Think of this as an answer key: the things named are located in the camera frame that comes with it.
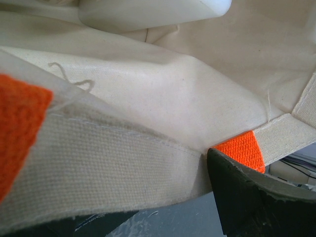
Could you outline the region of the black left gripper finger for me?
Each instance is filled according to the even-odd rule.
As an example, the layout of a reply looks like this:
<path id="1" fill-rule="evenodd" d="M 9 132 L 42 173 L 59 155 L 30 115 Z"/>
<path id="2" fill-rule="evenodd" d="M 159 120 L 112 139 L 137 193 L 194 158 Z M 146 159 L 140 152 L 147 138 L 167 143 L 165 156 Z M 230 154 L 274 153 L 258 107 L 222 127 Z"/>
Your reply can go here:
<path id="1" fill-rule="evenodd" d="M 207 169 L 228 237 L 314 237 L 316 194 L 251 169 L 216 149 Z"/>

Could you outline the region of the canvas bag orange handles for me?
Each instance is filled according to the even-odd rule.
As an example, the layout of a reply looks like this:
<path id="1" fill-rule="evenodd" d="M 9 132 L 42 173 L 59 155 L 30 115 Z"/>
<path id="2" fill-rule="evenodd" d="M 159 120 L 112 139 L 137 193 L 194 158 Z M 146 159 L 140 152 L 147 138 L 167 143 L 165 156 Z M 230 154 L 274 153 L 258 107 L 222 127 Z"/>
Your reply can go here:
<path id="1" fill-rule="evenodd" d="M 122 33 L 1 1 L 0 234 L 198 198 L 209 148 L 264 172 L 314 143 L 315 31 L 313 0 Z"/>

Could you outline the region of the white square bottle dark cap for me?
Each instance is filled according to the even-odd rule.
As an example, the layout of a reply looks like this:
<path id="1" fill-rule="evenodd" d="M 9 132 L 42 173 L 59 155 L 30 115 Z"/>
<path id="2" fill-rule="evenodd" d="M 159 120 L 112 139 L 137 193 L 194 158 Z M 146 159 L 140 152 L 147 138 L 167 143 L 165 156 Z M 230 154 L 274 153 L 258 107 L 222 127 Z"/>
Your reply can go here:
<path id="1" fill-rule="evenodd" d="M 80 0 L 80 21 L 122 33 L 221 17 L 231 0 Z"/>

